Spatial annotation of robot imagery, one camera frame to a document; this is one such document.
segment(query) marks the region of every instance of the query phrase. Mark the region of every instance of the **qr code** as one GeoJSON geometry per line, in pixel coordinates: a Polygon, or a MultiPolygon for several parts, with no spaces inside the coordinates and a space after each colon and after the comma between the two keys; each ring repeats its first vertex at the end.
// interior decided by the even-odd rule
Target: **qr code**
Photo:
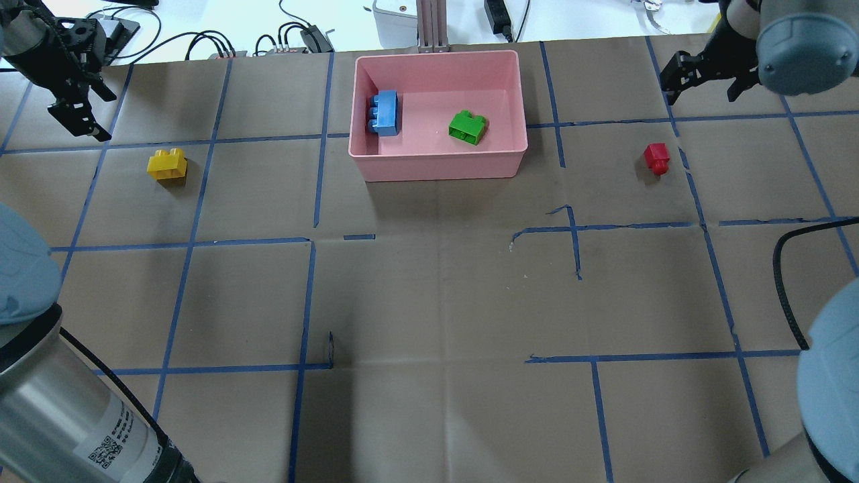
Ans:
{"type": "Polygon", "coordinates": [[[102,468],[108,469],[113,460],[119,456],[120,452],[122,452],[122,445],[113,441],[113,438],[108,436],[105,437],[105,440],[101,442],[98,448],[89,454],[89,459],[102,468]]]}

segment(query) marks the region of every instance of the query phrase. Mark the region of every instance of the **pink box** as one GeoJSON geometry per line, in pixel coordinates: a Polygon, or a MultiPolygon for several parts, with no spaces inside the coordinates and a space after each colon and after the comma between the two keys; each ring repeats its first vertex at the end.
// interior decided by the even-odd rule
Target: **pink box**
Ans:
{"type": "Polygon", "coordinates": [[[349,154],[365,181],[510,178],[527,147],[515,51],[369,56],[355,64],[349,154]],[[367,110],[388,89],[397,91],[402,128],[380,137],[368,131],[367,110]],[[476,146],[448,135],[463,109],[488,120],[476,146]]]}

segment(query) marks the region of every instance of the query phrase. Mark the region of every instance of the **red building block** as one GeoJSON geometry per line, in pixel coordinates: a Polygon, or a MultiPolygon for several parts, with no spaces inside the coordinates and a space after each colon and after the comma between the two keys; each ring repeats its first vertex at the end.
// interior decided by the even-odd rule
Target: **red building block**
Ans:
{"type": "Polygon", "coordinates": [[[662,176],[668,172],[668,161],[671,160],[671,155],[668,154],[668,147],[664,143],[649,144],[644,150],[644,159],[647,160],[647,167],[653,174],[662,176]]]}

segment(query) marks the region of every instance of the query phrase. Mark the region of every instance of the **white label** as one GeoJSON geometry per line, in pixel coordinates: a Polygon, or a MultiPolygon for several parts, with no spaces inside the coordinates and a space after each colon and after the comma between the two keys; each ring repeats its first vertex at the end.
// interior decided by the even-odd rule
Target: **white label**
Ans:
{"type": "Polygon", "coordinates": [[[114,393],[98,424],[73,451],[117,483],[145,480],[160,452],[155,432],[114,393]]]}

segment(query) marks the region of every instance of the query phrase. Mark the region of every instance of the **blue building block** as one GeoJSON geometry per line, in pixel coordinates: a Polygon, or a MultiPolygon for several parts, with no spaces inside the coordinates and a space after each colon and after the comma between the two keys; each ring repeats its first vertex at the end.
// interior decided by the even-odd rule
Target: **blue building block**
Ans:
{"type": "Polygon", "coordinates": [[[380,90],[378,95],[373,96],[367,127],[379,136],[396,136],[400,126],[397,107],[397,91],[380,90]]]}

